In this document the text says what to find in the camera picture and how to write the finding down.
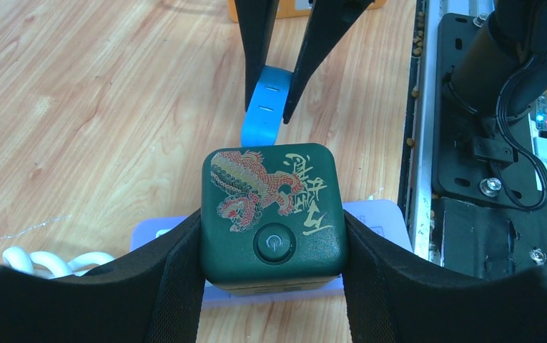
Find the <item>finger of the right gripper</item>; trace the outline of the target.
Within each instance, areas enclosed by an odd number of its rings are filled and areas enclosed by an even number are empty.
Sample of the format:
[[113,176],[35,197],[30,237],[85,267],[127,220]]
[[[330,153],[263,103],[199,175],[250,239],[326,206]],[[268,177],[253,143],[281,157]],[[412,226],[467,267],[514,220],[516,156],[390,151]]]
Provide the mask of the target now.
[[279,0],[235,0],[245,53],[245,110],[264,69]]
[[336,44],[372,3],[370,0],[317,0],[312,4],[283,113],[289,124],[310,80]]

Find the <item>dark green dragon cube plug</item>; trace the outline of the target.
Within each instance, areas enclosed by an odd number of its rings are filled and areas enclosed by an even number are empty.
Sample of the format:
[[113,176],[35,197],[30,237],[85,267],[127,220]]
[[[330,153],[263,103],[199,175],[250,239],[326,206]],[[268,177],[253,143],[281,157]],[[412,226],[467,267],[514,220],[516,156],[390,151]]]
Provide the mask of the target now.
[[[317,143],[212,152],[202,165],[200,231],[202,272],[231,294],[327,284],[348,260],[332,152]],[[268,234],[290,252],[257,256]]]

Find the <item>blue cube plug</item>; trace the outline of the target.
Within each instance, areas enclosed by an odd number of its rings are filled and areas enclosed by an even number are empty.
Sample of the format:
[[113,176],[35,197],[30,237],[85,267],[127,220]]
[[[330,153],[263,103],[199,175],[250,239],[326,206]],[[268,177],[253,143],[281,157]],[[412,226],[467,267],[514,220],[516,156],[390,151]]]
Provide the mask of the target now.
[[292,73],[265,66],[249,102],[240,134],[240,145],[274,145],[282,123]]

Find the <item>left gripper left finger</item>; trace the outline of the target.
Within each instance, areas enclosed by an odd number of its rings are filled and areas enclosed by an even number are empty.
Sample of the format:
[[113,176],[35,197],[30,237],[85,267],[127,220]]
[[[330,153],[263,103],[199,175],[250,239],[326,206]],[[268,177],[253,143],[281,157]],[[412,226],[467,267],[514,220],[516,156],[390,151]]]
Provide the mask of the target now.
[[195,342],[205,278],[200,214],[85,275],[0,265],[0,342]]

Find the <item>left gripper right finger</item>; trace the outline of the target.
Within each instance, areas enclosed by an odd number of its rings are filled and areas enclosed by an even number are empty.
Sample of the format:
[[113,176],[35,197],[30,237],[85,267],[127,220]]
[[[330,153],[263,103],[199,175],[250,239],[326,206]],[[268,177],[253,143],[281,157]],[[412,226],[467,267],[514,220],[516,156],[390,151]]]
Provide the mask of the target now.
[[428,262],[345,215],[354,342],[547,342],[547,267],[486,281]]

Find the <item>purple power strip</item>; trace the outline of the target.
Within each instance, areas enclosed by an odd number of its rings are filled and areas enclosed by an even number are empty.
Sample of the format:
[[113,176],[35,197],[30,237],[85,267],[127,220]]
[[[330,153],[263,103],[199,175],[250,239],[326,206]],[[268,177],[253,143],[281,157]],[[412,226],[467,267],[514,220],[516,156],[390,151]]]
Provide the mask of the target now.
[[[413,252],[408,230],[403,221],[400,208],[389,200],[367,200],[360,202],[345,202],[343,209],[351,213],[356,219],[367,226],[371,231],[390,242]],[[184,217],[162,217],[146,219],[134,229],[130,249],[133,251],[146,243],[166,234],[174,229]],[[256,255],[261,252],[268,255],[290,252],[290,243],[283,243],[278,234],[268,234],[264,243],[259,243]],[[204,286],[202,308],[232,307],[248,304],[264,304],[270,302],[285,302],[292,300],[312,299],[319,297],[334,297],[344,294],[343,279],[341,276],[333,279],[317,289],[294,287],[282,292],[265,290],[245,296],[236,296],[226,292],[209,282]]]

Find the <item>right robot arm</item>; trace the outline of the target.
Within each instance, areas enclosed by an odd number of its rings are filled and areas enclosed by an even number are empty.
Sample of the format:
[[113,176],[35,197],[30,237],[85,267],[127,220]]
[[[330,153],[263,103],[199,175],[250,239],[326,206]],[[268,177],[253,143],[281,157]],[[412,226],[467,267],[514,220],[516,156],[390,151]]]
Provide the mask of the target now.
[[[370,1],[314,1],[295,68],[281,71],[283,91],[275,110],[284,124],[290,122],[312,74],[370,5]],[[278,1],[234,2],[245,53],[246,104],[254,99],[266,72],[278,7]],[[483,31],[493,48],[508,58],[504,69],[483,73],[487,80],[508,80],[509,72],[525,66],[531,57],[542,59],[535,70],[547,76],[547,1],[497,1]]]

